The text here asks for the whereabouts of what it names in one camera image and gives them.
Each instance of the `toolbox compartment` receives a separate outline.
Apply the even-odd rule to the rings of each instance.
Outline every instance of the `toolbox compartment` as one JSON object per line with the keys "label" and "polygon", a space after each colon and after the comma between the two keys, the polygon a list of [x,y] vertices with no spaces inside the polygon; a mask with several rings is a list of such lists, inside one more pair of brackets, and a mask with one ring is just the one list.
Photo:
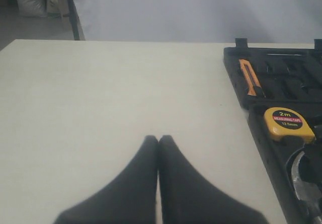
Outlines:
{"label": "toolbox compartment", "polygon": [[[284,107],[298,112],[313,130],[316,141],[304,145],[304,141],[295,136],[273,141],[263,118],[265,111],[271,107]],[[295,157],[304,151],[308,158],[299,168],[302,179],[318,186],[319,182],[322,183],[322,106],[285,102],[255,104],[249,108],[248,123],[286,220],[295,224],[310,223],[306,206],[295,195],[290,173]]]}
{"label": "toolbox compartment", "polygon": [[[250,48],[247,39],[224,49],[224,65],[242,107],[265,102],[322,103],[322,40],[314,49]],[[248,95],[240,68],[248,60],[265,96]]]}

